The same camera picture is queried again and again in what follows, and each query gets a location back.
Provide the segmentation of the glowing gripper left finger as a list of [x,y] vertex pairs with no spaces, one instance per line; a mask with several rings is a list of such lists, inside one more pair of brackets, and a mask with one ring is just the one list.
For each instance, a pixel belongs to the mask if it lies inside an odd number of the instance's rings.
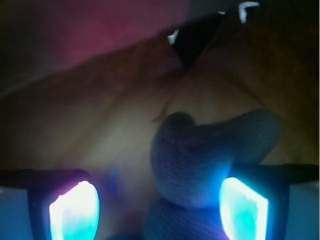
[[2,240],[93,240],[100,198],[82,169],[0,172]]

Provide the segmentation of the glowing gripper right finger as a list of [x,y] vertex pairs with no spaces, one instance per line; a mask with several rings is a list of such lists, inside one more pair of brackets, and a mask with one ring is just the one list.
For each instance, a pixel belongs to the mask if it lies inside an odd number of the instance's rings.
[[320,168],[237,164],[223,181],[219,210],[230,240],[318,240]]

